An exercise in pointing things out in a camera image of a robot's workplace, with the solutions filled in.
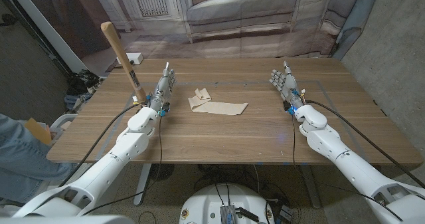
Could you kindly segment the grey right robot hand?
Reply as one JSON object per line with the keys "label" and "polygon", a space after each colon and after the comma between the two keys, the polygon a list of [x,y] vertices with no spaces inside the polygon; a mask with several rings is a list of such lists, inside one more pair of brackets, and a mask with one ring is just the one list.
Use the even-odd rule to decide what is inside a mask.
{"label": "grey right robot hand", "polygon": [[286,60],[284,61],[284,71],[280,72],[274,69],[269,82],[280,93],[284,110],[289,114],[294,115],[296,110],[304,105],[296,78],[293,76],[292,70]]}

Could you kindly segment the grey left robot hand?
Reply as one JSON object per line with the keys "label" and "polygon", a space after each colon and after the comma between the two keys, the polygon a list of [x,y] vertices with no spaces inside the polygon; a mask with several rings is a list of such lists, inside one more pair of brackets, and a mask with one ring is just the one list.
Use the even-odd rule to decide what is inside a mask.
{"label": "grey left robot hand", "polygon": [[149,107],[156,112],[167,112],[168,108],[165,108],[164,105],[169,102],[175,83],[174,70],[170,69],[169,63],[166,62],[165,68],[163,69],[163,75],[150,96]]}

